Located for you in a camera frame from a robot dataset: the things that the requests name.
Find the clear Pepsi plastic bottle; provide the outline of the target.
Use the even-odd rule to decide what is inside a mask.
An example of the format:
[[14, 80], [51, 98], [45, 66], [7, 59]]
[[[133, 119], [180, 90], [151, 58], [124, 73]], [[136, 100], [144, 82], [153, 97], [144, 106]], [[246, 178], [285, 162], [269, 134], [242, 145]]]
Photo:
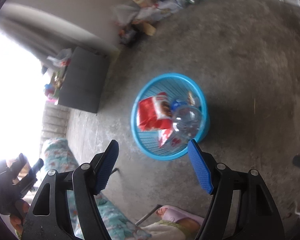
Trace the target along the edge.
[[171, 104], [172, 127], [180, 137], [194, 139], [200, 130], [202, 113], [184, 100], [175, 99]]

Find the red white paper snack bag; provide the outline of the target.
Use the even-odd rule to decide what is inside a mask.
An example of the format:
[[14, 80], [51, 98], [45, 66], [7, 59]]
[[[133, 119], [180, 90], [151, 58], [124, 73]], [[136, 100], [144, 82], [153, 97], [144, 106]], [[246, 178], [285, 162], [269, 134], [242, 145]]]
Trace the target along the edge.
[[185, 145], [185, 140], [172, 127], [171, 104], [165, 92], [139, 101], [136, 123], [142, 132], [158, 133], [159, 148], [175, 151]]

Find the blue plastic trash basket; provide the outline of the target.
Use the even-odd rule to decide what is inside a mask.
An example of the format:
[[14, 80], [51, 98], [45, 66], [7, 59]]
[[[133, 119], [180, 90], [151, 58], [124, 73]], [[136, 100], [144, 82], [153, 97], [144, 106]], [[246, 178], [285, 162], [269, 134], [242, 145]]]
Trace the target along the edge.
[[145, 155], [168, 161], [185, 155], [190, 140], [206, 137], [210, 116], [200, 87], [185, 75], [170, 73], [152, 79], [139, 92], [130, 125]]

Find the floral turquoise quilt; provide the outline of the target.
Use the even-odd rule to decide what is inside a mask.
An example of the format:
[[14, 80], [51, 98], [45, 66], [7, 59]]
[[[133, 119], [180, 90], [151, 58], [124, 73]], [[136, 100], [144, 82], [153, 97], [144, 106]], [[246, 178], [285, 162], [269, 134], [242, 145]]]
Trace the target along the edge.
[[71, 178], [72, 188], [66, 195], [74, 236], [79, 239], [151, 239], [151, 234], [132, 223], [102, 191], [94, 195], [94, 169], [103, 153], [95, 155], [89, 163], [79, 164], [66, 139], [49, 139], [43, 144], [45, 170], [55, 170]]

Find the grey cabinet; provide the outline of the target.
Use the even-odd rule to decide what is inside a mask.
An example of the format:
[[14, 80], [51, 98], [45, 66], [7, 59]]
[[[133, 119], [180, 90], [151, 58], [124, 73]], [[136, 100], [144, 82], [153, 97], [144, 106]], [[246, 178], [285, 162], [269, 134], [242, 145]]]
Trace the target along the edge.
[[58, 104], [96, 114], [109, 66], [105, 57], [77, 47], [67, 67]]

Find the grey right curtain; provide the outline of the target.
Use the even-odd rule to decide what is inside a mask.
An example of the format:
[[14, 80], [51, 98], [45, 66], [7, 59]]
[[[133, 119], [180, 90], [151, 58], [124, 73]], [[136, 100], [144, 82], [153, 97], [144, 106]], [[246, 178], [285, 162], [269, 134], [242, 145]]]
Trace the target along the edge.
[[0, 9], [0, 30], [41, 60], [76, 47], [109, 58], [120, 51], [117, 45], [62, 18], [15, 3]]

